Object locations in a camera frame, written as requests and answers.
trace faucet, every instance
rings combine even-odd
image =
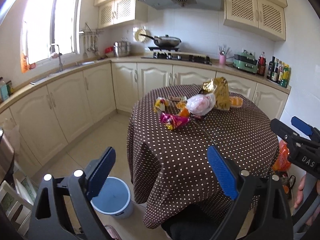
[[[63,71],[63,64],[62,64],[62,62],[61,62],[61,55],[62,55],[62,53],[60,53],[59,45],[58,45],[58,44],[55,44],[55,43],[52,43],[52,44],[50,44],[49,50],[51,49],[51,47],[54,47],[54,46],[57,46],[57,47],[58,47],[59,71]]]

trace orange plastic bag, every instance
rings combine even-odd
[[[279,156],[275,165],[272,166],[274,171],[287,171],[291,163],[288,161],[289,149],[287,143],[284,140],[279,142]]]

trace tile floor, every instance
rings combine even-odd
[[[54,177],[68,176],[77,169],[84,169],[90,160],[99,158],[108,146],[112,146],[116,150],[116,163],[110,175],[125,181],[133,195],[133,185],[131,184],[126,155],[128,123],[129,117],[116,114],[85,137],[67,154],[62,156],[46,173],[51,173]],[[35,181],[40,182],[43,176],[44,174],[38,174]],[[71,223],[74,228],[79,228],[80,225],[73,210],[71,200],[69,197],[65,199]],[[104,225],[112,225],[117,230],[122,240],[168,240],[161,227],[148,229],[144,226],[142,221],[144,212],[145,207],[143,205],[134,203],[134,212],[127,219],[116,220],[108,215],[103,215],[98,212],[97,214]],[[249,212],[238,237],[246,235],[252,217],[253,212]]]

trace blue trash bin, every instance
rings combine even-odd
[[[108,177],[97,197],[92,198],[93,208],[116,219],[129,217],[133,212],[128,185],[116,177]]]

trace human hand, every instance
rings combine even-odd
[[[293,206],[294,208],[298,208],[303,200],[303,188],[304,188],[305,180],[306,180],[306,176],[304,175],[302,177],[302,179],[300,181],[300,185],[298,187],[297,198],[296,198],[296,201],[294,202],[294,206]],[[317,181],[317,192],[320,195],[320,180]],[[311,226],[313,221],[316,219],[316,217],[318,216],[319,213],[320,213],[320,206],[318,206],[318,208],[316,209],[314,214],[308,219],[308,221],[306,222],[306,225]]]

